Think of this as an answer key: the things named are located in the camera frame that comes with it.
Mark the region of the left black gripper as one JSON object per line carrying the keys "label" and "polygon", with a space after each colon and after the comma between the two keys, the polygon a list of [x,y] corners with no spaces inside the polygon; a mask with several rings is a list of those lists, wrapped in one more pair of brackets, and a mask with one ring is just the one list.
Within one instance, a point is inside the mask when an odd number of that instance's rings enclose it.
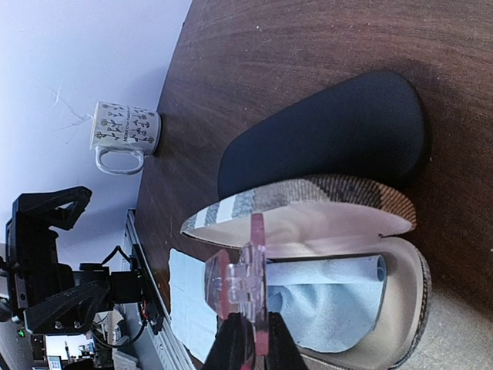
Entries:
{"label": "left black gripper", "polygon": [[91,197],[89,188],[77,186],[22,193],[12,205],[6,226],[8,293],[13,318],[24,318],[31,334],[85,334],[109,293],[103,281],[72,288],[72,269],[59,263],[59,234],[50,228],[71,230]]}

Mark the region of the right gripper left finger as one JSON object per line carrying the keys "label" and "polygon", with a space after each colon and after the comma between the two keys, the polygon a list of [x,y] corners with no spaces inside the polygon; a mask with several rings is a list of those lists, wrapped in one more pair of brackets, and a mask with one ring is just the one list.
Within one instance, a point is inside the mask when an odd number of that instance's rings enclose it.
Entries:
{"label": "right gripper left finger", "polygon": [[240,370],[254,367],[253,328],[240,313],[223,321],[202,370]]}

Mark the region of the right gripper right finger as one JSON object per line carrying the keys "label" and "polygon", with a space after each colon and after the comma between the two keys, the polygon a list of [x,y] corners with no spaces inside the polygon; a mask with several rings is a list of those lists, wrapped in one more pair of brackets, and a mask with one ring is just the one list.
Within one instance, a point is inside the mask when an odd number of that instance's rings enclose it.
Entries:
{"label": "right gripper right finger", "polygon": [[268,370],[308,370],[282,316],[269,313],[269,353],[264,360]]}

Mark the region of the pink thin frame glasses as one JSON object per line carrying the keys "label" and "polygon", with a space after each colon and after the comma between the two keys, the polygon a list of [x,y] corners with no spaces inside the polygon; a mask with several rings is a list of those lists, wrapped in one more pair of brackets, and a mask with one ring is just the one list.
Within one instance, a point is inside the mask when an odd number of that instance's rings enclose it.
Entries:
{"label": "pink thin frame glasses", "polygon": [[240,316],[246,360],[268,354],[267,253],[262,214],[251,215],[250,241],[241,249],[236,263],[225,251],[207,260],[204,296],[220,320],[232,314]]}

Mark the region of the tan glasses case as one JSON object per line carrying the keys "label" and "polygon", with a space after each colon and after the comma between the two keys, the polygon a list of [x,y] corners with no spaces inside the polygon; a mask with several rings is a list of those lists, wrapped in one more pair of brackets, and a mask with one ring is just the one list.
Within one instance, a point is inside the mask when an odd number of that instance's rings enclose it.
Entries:
{"label": "tan glasses case", "polygon": [[416,226],[405,195],[373,180],[313,175],[226,197],[187,219],[181,233],[236,250],[249,239],[253,214],[263,215],[272,261],[378,254],[387,266],[373,329],[334,354],[301,345],[303,357],[327,369],[396,369],[411,357],[428,320],[431,276],[423,255],[403,238]]}

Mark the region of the black glasses case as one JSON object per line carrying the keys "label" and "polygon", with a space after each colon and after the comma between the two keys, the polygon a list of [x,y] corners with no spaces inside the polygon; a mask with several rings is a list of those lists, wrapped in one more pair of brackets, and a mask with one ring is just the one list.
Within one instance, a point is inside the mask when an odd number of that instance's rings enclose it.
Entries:
{"label": "black glasses case", "polygon": [[219,198],[314,174],[406,187],[431,154],[431,126],[418,91],[396,72],[367,72],[263,119],[224,150]]}

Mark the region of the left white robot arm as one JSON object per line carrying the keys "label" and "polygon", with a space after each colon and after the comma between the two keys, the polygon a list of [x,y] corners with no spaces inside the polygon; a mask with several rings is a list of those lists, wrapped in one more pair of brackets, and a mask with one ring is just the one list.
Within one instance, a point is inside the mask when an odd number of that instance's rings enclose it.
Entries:
{"label": "left white robot arm", "polygon": [[12,204],[1,248],[1,320],[32,335],[80,335],[106,305],[107,277],[82,277],[59,262],[60,230],[71,230],[92,192],[72,187],[23,193]]}

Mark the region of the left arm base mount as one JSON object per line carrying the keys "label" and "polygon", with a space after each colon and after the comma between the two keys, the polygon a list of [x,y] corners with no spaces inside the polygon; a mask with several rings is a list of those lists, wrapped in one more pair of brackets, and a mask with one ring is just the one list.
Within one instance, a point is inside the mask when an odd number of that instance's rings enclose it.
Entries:
{"label": "left arm base mount", "polygon": [[[128,267],[111,272],[106,262],[120,254]],[[109,293],[99,306],[99,312],[109,311],[118,304],[136,303],[139,314],[147,322],[154,335],[163,329],[165,312],[159,300],[159,291],[153,285],[153,277],[147,266],[141,247],[132,243],[129,252],[117,246],[101,263],[83,263],[74,273],[77,285],[103,281],[109,285]]]}

